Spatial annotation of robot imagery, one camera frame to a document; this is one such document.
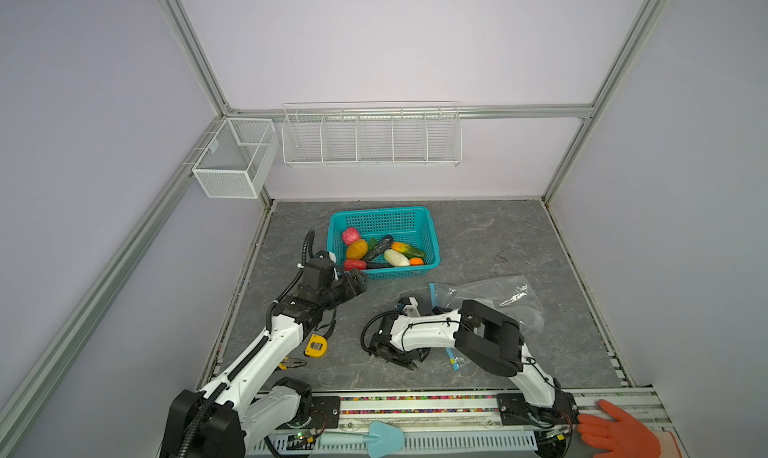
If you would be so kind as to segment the clear zip top bag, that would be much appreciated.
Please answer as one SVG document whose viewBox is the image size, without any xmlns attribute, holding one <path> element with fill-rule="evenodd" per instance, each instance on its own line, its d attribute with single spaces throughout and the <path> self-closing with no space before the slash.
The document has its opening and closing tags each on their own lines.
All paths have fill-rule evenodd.
<svg viewBox="0 0 768 458">
<path fill-rule="evenodd" d="M 538 297 L 523 276 L 464 285 L 429 285 L 433 314 L 423 336 L 489 374 L 513 378 L 536 364 L 525 334 L 545 325 Z"/>
</svg>

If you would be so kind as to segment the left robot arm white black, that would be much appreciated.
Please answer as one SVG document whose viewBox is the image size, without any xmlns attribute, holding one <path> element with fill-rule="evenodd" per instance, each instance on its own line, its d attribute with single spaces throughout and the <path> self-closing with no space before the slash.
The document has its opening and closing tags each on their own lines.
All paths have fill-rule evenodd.
<svg viewBox="0 0 768 458">
<path fill-rule="evenodd" d="M 309 421 L 310 385 L 283 378 L 265 397 L 258 394 L 306 339 L 332 336 L 336 323 L 324 323 L 324 315 L 363 294 L 368 280 L 358 270 L 343 270 L 330 252 L 315 252 L 314 237 L 314 231 L 305 235 L 297 274 L 270 303 L 265 328 L 246 350 L 200 390 L 184 390 L 173 400 L 160 456 L 244 457 L 279 426 Z"/>
</svg>

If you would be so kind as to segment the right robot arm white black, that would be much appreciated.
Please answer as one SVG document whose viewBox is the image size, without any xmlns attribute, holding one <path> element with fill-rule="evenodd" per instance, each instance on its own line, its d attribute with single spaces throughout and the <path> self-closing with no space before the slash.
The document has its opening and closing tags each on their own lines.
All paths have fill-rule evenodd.
<svg viewBox="0 0 768 458">
<path fill-rule="evenodd" d="M 504 425 L 554 431 L 577 422 L 575 398 L 532 356 L 520 323 L 479 301 L 464 300 L 457 309 L 435 307 L 421 315 L 417 300 L 402 299 L 395 310 L 366 323 L 360 345 L 367 354 L 411 371 L 431 350 L 445 348 L 508 379 L 517 390 L 498 399 Z"/>
</svg>

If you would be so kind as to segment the orange gloved hand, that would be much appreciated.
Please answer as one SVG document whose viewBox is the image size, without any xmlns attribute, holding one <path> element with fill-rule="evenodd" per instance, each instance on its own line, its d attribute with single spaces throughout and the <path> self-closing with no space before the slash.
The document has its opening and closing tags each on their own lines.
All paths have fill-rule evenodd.
<svg viewBox="0 0 768 458">
<path fill-rule="evenodd" d="M 661 456 L 659 439 L 644 424 L 607 400 L 599 400 L 598 406 L 611 420 L 580 414 L 577 426 L 577 431 L 586 445 L 602 450 L 596 457 Z"/>
</svg>

